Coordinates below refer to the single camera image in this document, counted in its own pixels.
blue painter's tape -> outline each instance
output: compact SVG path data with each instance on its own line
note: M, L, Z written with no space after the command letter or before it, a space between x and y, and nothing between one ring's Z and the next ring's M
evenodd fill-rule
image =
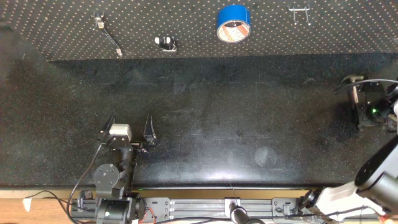
M250 12L244 6L227 6L218 13L217 36L221 40L240 42L250 34L250 30Z

pegboard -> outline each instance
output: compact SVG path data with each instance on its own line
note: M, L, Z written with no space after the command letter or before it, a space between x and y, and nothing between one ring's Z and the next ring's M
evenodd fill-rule
M280 54L398 52L398 3L324 0L3 0L2 19L36 46L47 60L117 58L93 13L104 12L105 28L123 58L229 57ZM227 44L216 36L218 11L242 4L251 12L251 34ZM308 6L304 12L289 7ZM177 53L162 52L155 37L174 36Z

white tag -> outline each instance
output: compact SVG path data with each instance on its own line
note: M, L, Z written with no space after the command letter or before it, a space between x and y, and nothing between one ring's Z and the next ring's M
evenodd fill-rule
M22 203L24 204L25 210L27 212L29 212L30 211L30 204L32 203L32 199L31 198L24 198L22 200Z

speckled black surface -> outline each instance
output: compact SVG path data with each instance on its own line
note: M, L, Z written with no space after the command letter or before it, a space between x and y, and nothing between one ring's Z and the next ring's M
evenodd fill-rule
M151 113L160 138L137 158L137 189L340 184L392 137L356 133L332 91L354 72L396 77L396 54L50 63L12 32L0 43L5 189L70 188L113 111L136 139Z

roll of tape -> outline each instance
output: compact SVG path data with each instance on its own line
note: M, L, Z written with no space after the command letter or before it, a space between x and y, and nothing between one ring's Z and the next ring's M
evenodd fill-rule
M222 41L237 43L250 34L250 12L244 6L227 6L218 13L217 36Z

